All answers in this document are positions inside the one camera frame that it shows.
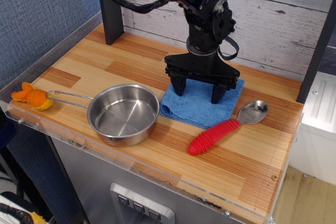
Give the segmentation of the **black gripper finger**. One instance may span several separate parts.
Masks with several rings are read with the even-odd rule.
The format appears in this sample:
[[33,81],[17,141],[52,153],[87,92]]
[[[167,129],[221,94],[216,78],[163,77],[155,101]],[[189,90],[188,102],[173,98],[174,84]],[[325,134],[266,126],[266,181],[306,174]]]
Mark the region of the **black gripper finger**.
[[219,103],[226,92],[226,86],[223,84],[213,85],[211,103]]
[[171,77],[171,84],[174,89],[174,92],[181,97],[184,93],[186,87],[186,78],[185,77]]

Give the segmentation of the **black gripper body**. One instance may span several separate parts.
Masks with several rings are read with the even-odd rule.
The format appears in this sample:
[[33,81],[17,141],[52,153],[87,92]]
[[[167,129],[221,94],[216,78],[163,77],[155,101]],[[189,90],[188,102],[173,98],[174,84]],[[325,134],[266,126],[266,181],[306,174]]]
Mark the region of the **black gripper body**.
[[217,53],[209,56],[198,56],[191,52],[179,55],[168,55],[164,58],[165,71],[171,78],[185,77],[200,82],[223,84],[226,89],[234,89],[240,72],[223,62]]

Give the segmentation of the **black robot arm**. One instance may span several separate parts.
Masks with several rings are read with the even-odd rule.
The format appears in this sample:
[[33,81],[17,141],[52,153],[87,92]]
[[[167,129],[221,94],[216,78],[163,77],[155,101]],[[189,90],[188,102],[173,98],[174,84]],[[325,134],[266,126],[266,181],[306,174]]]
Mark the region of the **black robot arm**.
[[164,58],[165,71],[171,79],[175,93],[182,96],[187,79],[213,85],[212,103],[221,101],[225,92],[236,88],[240,73],[226,64],[237,55],[224,56],[220,50],[223,41],[239,50],[238,44],[229,37],[236,22],[227,0],[165,0],[177,2],[184,9],[189,35],[188,52]]

